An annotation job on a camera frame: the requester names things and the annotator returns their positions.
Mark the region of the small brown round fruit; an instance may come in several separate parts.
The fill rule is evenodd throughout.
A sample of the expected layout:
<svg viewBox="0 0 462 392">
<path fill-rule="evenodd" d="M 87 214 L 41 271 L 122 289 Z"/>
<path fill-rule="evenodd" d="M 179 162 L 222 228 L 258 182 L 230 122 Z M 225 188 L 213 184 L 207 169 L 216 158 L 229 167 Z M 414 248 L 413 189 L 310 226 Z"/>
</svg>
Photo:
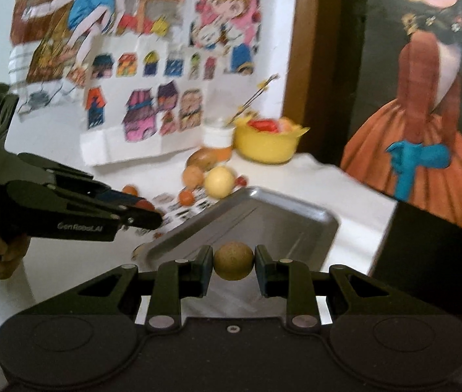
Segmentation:
<svg viewBox="0 0 462 392">
<path fill-rule="evenodd" d="M 226 281 L 240 281 L 247 277 L 254 266 L 251 248 L 242 242 L 228 242 L 216 250 L 213 267 L 216 274 Z"/>
</svg>

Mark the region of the small orange fruit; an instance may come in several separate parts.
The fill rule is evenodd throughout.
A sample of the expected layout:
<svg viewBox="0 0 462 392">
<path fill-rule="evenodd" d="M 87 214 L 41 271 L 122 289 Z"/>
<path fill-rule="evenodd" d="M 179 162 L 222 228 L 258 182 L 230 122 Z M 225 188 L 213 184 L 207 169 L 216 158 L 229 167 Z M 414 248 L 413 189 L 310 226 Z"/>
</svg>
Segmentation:
<svg viewBox="0 0 462 392">
<path fill-rule="evenodd" d="M 133 185 L 124 186 L 122 191 L 125 194 L 129 194 L 129 195 L 132 195 L 132 196 L 138 196 L 139 195 L 139 190 L 137 189 L 137 187 L 135 187 Z"/>
</svg>

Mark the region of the small orange tangerine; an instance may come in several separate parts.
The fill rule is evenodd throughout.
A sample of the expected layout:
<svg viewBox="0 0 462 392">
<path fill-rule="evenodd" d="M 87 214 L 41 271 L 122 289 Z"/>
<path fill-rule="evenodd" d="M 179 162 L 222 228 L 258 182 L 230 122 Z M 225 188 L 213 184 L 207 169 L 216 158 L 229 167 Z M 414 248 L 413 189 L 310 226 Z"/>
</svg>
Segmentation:
<svg viewBox="0 0 462 392">
<path fill-rule="evenodd" d="M 178 200 L 181 206 L 192 206 L 196 202 L 195 194 L 191 189 L 181 190 L 178 194 Z"/>
</svg>

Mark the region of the tan striped round fruit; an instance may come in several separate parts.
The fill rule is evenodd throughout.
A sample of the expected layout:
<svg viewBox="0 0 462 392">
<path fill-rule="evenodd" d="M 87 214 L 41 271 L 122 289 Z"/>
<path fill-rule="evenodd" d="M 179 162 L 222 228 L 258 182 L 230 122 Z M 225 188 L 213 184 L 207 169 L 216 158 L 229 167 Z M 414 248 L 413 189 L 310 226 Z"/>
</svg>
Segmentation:
<svg viewBox="0 0 462 392">
<path fill-rule="evenodd" d="M 182 173 L 182 182 L 186 188 L 200 188 L 204 183 L 204 172 L 199 166 L 187 166 Z"/>
</svg>

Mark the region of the yellow round fruit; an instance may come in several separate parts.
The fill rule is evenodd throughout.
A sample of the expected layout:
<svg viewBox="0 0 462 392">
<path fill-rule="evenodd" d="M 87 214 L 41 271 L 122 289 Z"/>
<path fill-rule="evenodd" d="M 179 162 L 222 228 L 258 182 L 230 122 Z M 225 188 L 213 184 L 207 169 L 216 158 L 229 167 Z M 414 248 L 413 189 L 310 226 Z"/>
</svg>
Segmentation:
<svg viewBox="0 0 462 392">
<path fill-rule="evenodd" d="M 207 173 L 203 187 L 207 196 L 222 199 L 232 193 L 234 185 L 233 170 L 226 166 L 216 166 Z"/>
</svg>

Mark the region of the red cherry tomato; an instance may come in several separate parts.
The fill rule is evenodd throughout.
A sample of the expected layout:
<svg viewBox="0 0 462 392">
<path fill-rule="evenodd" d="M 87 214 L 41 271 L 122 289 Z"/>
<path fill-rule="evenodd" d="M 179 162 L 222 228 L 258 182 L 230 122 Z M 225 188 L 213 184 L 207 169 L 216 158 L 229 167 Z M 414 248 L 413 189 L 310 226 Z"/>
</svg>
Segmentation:
<svg viewBox="0 0 462 392">
<path fill-rule="evenodd" d="M 240 175 L 235 179 L 236 187 L 242 188 L 242 187 L 246 187 L 247 185 L 248 185 L 248 179 L 246 176 Z"/>
</svg>

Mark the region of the brown mango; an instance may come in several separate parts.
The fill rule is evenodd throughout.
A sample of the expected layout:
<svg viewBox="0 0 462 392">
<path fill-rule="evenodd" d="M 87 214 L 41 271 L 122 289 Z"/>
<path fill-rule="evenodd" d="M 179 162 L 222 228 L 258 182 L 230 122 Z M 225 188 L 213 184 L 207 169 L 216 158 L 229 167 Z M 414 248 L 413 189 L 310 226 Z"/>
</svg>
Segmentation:
<svg viewBox="0 0 462 392">
<path fill-rule="evenodd" d="M 219 163 L 217 151 L 209 148 L 200 148 L 186 160 L 186 166 L 197 166 L 202 172 L 210 171 Z"/>
</svg>

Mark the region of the metal tray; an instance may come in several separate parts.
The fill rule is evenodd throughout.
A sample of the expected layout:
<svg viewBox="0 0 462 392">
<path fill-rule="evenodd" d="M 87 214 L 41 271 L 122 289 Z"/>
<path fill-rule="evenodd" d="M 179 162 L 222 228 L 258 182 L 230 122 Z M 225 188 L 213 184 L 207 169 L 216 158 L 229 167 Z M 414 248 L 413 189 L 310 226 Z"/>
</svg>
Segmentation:
<svg viewBox="0 0 462 392">
<path fill-rule="evenodd" d="M 250 248 L 264 245 L 275 260 L 289 258 L 321 269 L 332 246 L 339 222 L 327 209 L 264 188 L 242 188 L 231 196 L 133 252 L 143 271 L 154 271 L 174 259 L 193 259 L 202 245 L 215 250 L 228 242 Z M 241 281 L 211 276 L 207 295 L 182 302 L 186 317 L 262 318 L 286 311 L 280 297 L 264 298 L 257 276 Z"/>
</svg>

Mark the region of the houses drawing paper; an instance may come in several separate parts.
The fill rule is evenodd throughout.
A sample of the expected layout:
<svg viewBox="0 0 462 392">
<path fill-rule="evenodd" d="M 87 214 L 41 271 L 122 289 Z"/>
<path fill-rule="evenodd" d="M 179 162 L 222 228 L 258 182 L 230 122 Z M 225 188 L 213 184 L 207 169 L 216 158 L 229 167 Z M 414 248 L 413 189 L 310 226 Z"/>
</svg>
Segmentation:
<svg viewBox="0 0 462 392">
<path fill-rule="evenodd" d="M 98 38 L 90 53 L 80 151 L 88 166 L 196 147 L 224 58 L 156 36 Z"/>
</svg>

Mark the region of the yellow plastic bowl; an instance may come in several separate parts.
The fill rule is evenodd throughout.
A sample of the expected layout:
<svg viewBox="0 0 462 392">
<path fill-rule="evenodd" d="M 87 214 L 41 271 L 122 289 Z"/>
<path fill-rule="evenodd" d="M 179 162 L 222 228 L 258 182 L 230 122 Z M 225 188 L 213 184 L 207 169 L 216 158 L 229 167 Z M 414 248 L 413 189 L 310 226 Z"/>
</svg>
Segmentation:
<svg viewBox="0 0 462 392">
<path fill-rule="evenodd" d="M 245 159 L 265 165 L 280 165 L 291 160 L 300 139 L 309 131 L 309 127 L 295 124 L 287 118 L 279 118 L 273 120 L 279 122 L 281 132 L 260 132 L 247 125 L 251 119 L 262 118 L 245 117 L 234 122 L 233 145 Z"/>
</svg>

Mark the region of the white orange glass jar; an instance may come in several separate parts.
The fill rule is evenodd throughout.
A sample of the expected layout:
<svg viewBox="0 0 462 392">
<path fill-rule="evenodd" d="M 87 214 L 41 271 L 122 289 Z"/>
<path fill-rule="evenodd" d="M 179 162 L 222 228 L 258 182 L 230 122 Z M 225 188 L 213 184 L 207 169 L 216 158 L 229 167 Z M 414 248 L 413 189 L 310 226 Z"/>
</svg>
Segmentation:
<svg viewBox="0 0 462 392">
<path fill-rule="evenodd" d="M 232 157 L 234 126 L 222 118 L 208 118 L 202 123 L 202 146 L 215 152 L 218 162 Z"/>
</svg>

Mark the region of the red plastic mold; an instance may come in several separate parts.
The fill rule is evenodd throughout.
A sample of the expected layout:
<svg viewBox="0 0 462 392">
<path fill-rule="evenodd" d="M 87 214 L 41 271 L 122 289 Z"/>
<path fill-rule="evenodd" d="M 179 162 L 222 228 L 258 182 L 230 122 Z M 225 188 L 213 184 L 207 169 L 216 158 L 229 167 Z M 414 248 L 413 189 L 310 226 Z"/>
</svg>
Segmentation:
<svg viewBox="0 0 462 392">
<path fill-rule="evenodd" d="M 279 122 L 273 119 L 251 119 L 248 121 L 247 125 L 260 132 L 273 134 L 281 132 Z"/>
</svg>

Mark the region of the girl in orange dress painting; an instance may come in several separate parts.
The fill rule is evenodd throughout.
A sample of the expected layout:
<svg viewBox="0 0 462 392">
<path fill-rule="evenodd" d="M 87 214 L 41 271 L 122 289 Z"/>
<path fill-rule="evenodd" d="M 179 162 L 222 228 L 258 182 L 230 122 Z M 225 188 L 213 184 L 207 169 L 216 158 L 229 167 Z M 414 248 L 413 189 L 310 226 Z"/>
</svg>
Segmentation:
<svg viewBox="0 0 462 392">
<path fill-rule="evenodd" d="M 462 227 L 462 0 L 368 0 L 341 167 Z"/>
</svg>

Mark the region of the girl with bear poster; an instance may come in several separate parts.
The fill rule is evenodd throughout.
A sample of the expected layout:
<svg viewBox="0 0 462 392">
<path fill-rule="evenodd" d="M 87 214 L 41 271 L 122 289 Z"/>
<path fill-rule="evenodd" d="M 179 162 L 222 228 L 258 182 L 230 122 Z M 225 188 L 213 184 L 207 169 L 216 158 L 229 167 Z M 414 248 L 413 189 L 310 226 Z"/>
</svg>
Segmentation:
<svg viewBox="0 0 462 392">
<path fill-rule="evenodd" d="M 219 58 L 226 74 L 253 74 L 260 4 L 261 0 L 195 0 L 189 44 Z"/>
</svg>

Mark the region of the brown wooden door frame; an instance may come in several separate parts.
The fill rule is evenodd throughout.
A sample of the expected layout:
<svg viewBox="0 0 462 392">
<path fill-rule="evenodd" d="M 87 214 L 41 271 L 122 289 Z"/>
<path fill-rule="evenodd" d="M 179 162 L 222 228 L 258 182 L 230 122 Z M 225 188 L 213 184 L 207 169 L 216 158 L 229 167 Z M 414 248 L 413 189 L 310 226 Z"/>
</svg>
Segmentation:
<svg viewBox="0 0 462 392">
<path fill-rule="evenodd" d="M 309 116 L 321 2 L 296 0 L 295 3 L 282 114 L 302 126 L 313 126 Z"/>
</svg>

